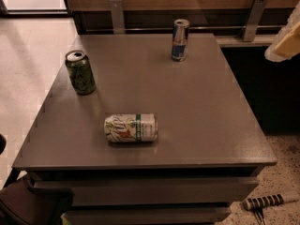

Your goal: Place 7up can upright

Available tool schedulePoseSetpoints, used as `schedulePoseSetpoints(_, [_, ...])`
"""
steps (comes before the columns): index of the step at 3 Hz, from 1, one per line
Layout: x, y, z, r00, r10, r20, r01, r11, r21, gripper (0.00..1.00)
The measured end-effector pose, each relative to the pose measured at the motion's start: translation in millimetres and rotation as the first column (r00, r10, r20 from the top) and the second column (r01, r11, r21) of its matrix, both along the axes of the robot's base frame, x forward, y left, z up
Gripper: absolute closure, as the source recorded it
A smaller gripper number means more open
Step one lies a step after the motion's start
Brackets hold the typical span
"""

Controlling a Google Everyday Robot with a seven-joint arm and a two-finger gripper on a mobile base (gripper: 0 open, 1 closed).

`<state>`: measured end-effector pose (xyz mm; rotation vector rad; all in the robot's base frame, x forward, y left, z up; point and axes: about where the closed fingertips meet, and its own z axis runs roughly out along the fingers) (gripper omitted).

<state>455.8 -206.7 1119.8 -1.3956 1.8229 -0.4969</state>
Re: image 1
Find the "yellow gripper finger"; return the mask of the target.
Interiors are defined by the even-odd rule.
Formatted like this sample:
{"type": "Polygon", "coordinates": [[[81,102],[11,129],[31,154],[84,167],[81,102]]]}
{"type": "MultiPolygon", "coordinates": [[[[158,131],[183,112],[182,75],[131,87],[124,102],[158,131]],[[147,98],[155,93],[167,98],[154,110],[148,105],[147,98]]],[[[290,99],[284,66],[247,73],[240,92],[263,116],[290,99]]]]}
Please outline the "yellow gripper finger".
{"type": "Polygon", "coordinates": [[[300,1],[292,11],[288,23],[280,29],[264,57],[271,62],[290,60],[300,53],[300,1]]]}

